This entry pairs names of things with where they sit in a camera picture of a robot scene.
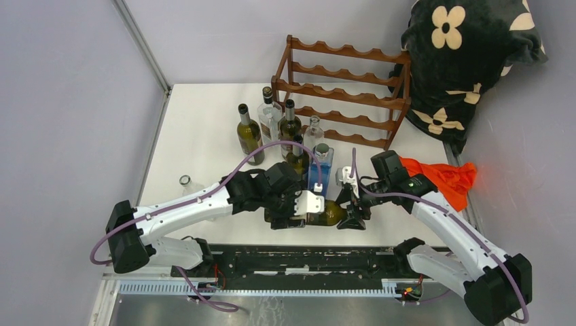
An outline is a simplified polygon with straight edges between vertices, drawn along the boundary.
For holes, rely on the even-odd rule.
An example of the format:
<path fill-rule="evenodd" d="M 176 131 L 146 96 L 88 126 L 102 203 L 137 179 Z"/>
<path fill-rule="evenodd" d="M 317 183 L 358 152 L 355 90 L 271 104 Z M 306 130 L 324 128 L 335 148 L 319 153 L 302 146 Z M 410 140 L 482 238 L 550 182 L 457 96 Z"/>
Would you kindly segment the black mounting rail base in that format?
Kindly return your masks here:
<path fill-rule="evenodd" d="M 384 280 L 417 283 L 424 277 L 411 271 L 392 247 L 312 247 L 212 244 L 208 261 L 170 276 L 206 279 L 223 290 L 258 293 L 375 293 Z"/>

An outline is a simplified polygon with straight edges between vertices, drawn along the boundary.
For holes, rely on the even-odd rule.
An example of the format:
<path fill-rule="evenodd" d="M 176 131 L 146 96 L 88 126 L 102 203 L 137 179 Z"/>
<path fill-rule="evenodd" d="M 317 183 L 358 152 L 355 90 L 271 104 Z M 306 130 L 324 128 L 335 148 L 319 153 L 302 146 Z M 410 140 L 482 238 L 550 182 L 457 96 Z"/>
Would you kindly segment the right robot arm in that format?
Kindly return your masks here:
<path fill-rule="evenodd" d="M 338 169 L 342 188 L 337 201 L 348 205 L 340 229 L 365 229 L 375 206 L 391 202 L 423 222 L 455 255 L 441 254 L 418 238 L 395 247 L 394 272 L 428 276 L 463 298 L 470 313 L 483 325 L 505 319 L 529 322 L 533 296 L 533 267 L 521 253 L 510 255 L 489 241 L 452 207 L 435 184 L 423 174 L 409 175 L 393 150 L 374 155 L 377 174 L 364 185 L 355 164 Z"/>

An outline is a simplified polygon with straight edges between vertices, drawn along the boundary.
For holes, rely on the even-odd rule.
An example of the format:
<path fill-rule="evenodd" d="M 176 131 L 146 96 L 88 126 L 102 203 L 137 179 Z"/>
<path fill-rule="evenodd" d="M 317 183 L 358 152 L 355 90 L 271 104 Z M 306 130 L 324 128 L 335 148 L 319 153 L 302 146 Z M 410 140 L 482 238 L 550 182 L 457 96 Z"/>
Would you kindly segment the green wine bottle far left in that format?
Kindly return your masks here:
<path fill-rule="evenodd" d="M 239 104 L 238 112 L 240 115 L 240 122 L 237 125 L 236 132 L 240 148 L 242 149 L 243 154 L 247 157 L 263 145 L 262 134 L 258 123 L 250 118 L 249 108 L 246 104 Z"/>

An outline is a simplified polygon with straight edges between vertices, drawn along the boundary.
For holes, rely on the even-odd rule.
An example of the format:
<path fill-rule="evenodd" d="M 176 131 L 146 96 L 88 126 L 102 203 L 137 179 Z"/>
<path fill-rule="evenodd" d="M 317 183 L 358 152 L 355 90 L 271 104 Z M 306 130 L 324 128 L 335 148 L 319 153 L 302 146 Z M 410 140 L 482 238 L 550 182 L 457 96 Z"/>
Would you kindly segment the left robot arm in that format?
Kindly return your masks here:
<path fill-rule="evenodd" d="M 274 230 L 299 228 L 296 218 L 321 213 L 325 199 L 302 188 L 298 174 L 286 162 L 267 170 L 238 171 L 196 193 L 151 206 L 115 204 L 105 228 L 111 264 L 117 274 L 134 272 L 149 264 L 176 266 L 196 276 L 213 269 L 207 241 L 179 240 L 169 234 L 195 223 L 267 209 Z"/>

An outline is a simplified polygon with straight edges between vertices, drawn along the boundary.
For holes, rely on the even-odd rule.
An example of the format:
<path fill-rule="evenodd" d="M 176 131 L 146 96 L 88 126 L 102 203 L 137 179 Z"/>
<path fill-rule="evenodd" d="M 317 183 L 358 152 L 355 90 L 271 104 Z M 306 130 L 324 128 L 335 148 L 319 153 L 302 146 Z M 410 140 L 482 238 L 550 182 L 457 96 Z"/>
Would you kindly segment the small clear glass bottle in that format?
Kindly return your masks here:
<path fill-rule="evenodd" d="M 320 127 L 320 122 L 319 116 L 310 116 L 309 125 L 303 133 L 303 145 L 309 148 L 312 154 L 315 153 L 315 147 L 323 143 L 325 139 L 325 133 Z"/>

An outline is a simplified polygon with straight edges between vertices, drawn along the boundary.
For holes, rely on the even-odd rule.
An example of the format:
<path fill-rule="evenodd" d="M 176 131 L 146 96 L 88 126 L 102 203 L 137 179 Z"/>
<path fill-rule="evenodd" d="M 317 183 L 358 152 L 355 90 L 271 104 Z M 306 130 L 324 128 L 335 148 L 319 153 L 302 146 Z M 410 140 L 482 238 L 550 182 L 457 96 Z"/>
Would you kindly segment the clear bottle black cap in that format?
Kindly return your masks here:
<path fill-rule="evenodd" d="M 272 88 L 262 89 L 263 103 L 257 108 L 259 125 L 265 144 L 279 140 L 279 124 L 283 117 L 281 106 L 273 100 Z"/>

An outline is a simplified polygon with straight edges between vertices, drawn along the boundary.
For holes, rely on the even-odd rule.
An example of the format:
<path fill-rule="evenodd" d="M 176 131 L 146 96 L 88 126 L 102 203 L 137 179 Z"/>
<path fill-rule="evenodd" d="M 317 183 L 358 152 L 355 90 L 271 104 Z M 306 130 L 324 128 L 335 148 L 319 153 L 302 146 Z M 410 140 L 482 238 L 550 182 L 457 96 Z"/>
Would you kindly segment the green wine bottle front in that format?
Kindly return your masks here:
<path fill-rule="evenodd" d="M 292 145 L 286 161 L 298 174 L 300 185 L 308 187 L 309 155 L 301 147 Z"/>

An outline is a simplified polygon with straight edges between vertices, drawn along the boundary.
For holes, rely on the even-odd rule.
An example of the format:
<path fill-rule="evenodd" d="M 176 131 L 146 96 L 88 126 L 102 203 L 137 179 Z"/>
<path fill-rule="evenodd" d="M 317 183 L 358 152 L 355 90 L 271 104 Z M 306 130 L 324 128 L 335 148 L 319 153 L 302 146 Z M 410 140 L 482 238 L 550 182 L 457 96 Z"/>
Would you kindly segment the green wine bottle white label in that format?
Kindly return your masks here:
<path fill-rule="evenodd" d="M 346 210 L 333 200 L 325 201 L 325 210 L 320 214 L 306 214 L 306 226 L 333 226 L 346 216 Z"/>

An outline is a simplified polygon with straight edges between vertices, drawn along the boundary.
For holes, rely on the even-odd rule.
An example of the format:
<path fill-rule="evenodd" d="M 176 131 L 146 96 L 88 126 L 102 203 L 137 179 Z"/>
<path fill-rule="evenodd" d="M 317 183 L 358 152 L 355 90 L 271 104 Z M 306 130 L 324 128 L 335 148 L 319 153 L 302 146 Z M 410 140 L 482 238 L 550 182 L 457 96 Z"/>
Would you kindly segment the green wine bottle middle back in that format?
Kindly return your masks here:
<path fill-rule="evenodd" d="M 295 136 L 302 134 L 302 123 L 295 114 L 295 102 L 287 99 L 285 102 L 285 116 L 279 123 L 279 139 L 281 141 L 293 141 Z"/>

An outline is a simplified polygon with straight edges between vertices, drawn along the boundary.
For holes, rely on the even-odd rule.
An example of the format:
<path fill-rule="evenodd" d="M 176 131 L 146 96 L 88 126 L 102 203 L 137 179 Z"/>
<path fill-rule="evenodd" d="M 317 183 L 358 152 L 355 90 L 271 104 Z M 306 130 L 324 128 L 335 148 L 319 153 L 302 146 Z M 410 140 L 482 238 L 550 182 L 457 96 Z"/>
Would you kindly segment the black floral blanket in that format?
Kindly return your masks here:
<path fill-rule="evenodd" d="M 416 1 L 401 50 L 411 59 L 406 117 L 455 153 L 482 95 L 514 65 L 547 61 L 527 1 Z"/>

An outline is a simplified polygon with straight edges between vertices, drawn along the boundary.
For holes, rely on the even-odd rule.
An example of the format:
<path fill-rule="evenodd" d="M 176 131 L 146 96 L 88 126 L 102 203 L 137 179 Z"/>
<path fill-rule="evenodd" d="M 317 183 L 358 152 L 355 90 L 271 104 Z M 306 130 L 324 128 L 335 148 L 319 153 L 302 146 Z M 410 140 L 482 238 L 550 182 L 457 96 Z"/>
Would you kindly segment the orange cloth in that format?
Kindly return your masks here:
<path fill-rule="evenodd" d="M 449 164 L 424 164 L 412 158 L 400 157 L 411 177 L 423 174 L 444 195 L 452 207 L 461 212 L 467 205 L 467 194 L 475 183 L 477 168 L 471 162 L 463 166 Z"/>

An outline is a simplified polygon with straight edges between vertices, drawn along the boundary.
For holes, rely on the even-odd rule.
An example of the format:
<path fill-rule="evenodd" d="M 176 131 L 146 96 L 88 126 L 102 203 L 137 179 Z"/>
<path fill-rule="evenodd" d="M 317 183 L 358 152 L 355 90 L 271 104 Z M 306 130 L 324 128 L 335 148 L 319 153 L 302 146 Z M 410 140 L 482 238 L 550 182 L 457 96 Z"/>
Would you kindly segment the brown wooden wine rack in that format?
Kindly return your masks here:
<path fill-rule="evenodd" d="M 330 71 L 322 65 L 305 67 L 304 65 L 294 61 L 293 52 L 295 50 L 394 63 L 396 65 L 401 65 L 401 71 L 398 76 L 382 79 L 373 73 L 356 75 L 351 73 L 348 69 Z M 303 73 L 319 77 L 331 77 L 334 79 L 343 79 L 349 82 L 360 82 L 376 86 L 386 86 L 392 88 L 393 92 L 392 95 L 388 97 L 379 98 L 370 92 L 350 94 L 342 88 L 326 90 L 318 85 L 310 83 L 297 83 L 294 81 L 295 73 Z M 369 140 L 360 134 L 343 135 L 336 130 L 327 130 L 325 136 L 328 139 L 388 150 L 411 105 L 411 58 L 407 51 L 402 51 L 396 56 L 390 56 L 382 52 L 379 48 L 372 48 L 366 52 L 358 51 L 352 45 L 348 44 L 339 48 L 332 48 L 324 41 L 316 41 L 313 44 L 307 44 L 301 42 L 297 37 L 288 35 L 286 38 L 286 46 L 278 64 L 278 68 L 276 73 L 271 77 L 270 82 L 272 87 L 272 98 L 282 106 L 285 105 L 292 94 L 300 94 L 387 109 L 388 119 L 384 122 L 376 122 L 366 115 L 347 117 L 338 110 L 321 113 L 311 106 L 303 106 L 296 109 L 295 112 L 298 115 L 307 117 L 317 115 L 331 122 L 385 131 L 386 138 L 377 140 Z"/>

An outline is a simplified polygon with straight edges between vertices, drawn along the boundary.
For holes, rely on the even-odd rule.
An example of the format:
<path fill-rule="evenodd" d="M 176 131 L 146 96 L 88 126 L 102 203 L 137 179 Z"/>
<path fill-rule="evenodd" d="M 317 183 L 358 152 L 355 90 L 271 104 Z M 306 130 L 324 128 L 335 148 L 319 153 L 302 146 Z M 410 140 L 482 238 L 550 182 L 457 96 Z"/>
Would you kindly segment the clear empty lying bottle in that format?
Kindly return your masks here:
<path fill-rule="evenodd" d="M 182 175 L 179 184 L 182 187 L 182 196 L 195 194 L 205 188 L 203 184 L 193 181 L 189 175 Z"/>

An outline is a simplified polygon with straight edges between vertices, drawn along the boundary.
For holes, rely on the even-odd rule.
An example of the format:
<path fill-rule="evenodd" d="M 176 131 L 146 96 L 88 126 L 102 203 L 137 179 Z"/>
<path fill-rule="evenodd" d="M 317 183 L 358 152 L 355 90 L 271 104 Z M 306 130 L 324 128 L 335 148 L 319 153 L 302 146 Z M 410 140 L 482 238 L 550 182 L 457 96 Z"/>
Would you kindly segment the blue square bottle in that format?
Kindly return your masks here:
<path fill-rule="evenodd" d="M 314 147 L 314 156 L 320 162 L 320 169 L 317 168 L 314 160 L 310 161 L 308 171 L 308 190 L 314 192 L 316 183 L 322 185 L 322 190 L 317 194 L 327 198 L 327 191 L 329 189 L 329 178 L 334 158 L 334 148 L 326 143 L 319 143 Z"/>

